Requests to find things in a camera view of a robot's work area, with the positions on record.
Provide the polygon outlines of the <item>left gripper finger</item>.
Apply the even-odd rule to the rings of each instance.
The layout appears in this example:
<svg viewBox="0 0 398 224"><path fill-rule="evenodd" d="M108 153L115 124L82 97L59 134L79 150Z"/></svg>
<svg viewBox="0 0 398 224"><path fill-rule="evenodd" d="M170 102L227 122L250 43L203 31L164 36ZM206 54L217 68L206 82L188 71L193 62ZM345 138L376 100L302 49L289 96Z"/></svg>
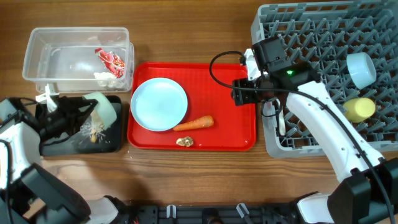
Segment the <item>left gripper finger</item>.
<svg viewBox="0 0 398 224"><path fill-rule="evenodd" d="M78 107L78 116L79 117L88 117L96 105L98 101L96 99L78 99L77 107Z"/></svg>
<svg viewBox="0 0 398 224"><path fill-rule="evenodd" d="M68 124L66 130L63 132L69 136L73 136L74 134L89 135L91 130L91 118L88 118L84 121L74 121L71 124Z"/></svg>

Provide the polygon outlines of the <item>light blue bowl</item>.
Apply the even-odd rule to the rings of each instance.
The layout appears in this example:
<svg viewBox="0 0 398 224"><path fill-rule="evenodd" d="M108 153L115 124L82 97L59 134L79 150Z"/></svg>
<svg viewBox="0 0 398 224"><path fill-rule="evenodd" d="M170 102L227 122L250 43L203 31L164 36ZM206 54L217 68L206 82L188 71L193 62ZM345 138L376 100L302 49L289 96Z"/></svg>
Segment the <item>light blue bowl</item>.
<svg viewBox="0 0 398 224"><path fill-rule="evenodd" d="M351 80L358 89L363 89L376 81L376 69L367 53L349 54L346 64Z"/></svg>

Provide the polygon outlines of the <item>white plastic spoon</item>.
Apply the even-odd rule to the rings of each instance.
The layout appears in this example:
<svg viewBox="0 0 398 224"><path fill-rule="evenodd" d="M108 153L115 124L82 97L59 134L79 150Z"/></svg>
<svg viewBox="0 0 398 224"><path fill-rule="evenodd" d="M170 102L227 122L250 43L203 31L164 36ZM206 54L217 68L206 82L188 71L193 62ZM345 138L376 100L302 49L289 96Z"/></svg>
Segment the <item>white plastic spoon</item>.
<svg viewBox="0 0 398 224"><path fill-rule="evenodd" d="M284 115L283 115L283 106L282 103L279 101L279 99L276 99L276 103L278 106L277 109L277 121L278 121L278 130L279 134L281 136L285 136L286 134L286 128L285 128L285 121L284 121Z"/></svg>

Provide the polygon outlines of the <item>red snack wrapper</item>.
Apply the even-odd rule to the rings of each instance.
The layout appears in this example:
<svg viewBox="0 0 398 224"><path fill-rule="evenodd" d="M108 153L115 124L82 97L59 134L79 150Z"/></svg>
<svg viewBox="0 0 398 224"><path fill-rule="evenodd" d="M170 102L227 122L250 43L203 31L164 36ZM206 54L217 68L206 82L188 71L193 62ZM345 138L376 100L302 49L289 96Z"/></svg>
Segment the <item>red snack wrapper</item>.
<svg viewBox="0 0 398 224"><path fill-rule="evenodd" d="M95 54L116 78L121 78L124 75L125 63L117 54L106 52L102 48L95 49Z"/></svg>

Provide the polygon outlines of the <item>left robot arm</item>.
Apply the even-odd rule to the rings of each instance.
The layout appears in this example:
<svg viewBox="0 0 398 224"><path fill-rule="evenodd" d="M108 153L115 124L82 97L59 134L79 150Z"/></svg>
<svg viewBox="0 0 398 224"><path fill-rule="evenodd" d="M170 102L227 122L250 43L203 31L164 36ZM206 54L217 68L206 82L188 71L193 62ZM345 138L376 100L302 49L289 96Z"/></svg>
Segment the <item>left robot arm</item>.
<svg viewBox="0 0 398 224"><path fill-rule="evenodd" d="M51 97L1 102L1 223L117 223L111 197L86 201L40 165L45 142L72 136L99 106L97 99Z"/></svg>

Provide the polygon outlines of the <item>yellow plastic cup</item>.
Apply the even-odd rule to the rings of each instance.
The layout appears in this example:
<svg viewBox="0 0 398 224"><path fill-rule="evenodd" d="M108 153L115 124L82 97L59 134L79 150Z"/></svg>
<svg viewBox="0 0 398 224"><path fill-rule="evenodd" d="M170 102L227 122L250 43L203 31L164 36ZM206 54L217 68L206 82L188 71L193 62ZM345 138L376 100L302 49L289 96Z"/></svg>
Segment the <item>yellow plastic cup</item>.
<svg viewBox="0 0 398 224"><path fill-rule="evenodd" d="M352 123L360 123L371 117L376 111L376 105L369 98L354 98L343 104L344 115Z"/></svg>

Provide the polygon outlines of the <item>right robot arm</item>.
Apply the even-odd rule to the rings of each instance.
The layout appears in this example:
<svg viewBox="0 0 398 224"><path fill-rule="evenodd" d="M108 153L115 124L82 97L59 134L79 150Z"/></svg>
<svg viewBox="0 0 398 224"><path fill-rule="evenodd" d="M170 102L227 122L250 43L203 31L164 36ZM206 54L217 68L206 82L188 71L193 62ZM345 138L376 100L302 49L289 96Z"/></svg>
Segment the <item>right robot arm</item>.
<svg viewBox="0 0 398 224"><path fill-rule="evenodd" d="M326 154L338 179L330 194L298 200L305 223L377 223L397 214L397 160L385 159L355 130L330 98L318 72L292 63L277 37L264 39L241 54L246 78L233 82L236 105L267 102L279 94Z"/></svg>

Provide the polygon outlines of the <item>white tissue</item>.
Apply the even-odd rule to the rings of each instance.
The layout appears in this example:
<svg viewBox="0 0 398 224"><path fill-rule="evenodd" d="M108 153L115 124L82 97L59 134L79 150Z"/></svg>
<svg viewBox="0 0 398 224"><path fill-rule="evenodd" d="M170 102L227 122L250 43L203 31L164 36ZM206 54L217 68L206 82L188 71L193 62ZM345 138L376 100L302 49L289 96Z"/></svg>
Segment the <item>white tissue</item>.
<svg viewBox="0 0 398 224"><path fill-rule="evenodd" d="M101 87L113 88L115 86L115 79L117 77L109 72L101 72L94 73L95 78L97 79L98 85Z"/></svg>

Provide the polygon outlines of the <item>green bowl with rice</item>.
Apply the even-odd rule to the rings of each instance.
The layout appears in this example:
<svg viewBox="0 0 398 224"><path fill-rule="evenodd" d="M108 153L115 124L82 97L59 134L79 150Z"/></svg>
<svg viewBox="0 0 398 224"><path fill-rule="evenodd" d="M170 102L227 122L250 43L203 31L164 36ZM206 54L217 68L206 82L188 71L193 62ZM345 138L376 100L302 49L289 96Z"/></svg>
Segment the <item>green bowl with rice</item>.
<svg viewBox="0 0 398 224"><path fill-rule="evenodd" d="M101 92L83 95L84 100L96 100L98 103L91 112L91 123L97 130L108 129L117 119L117 114L110 101Z"/></svg>

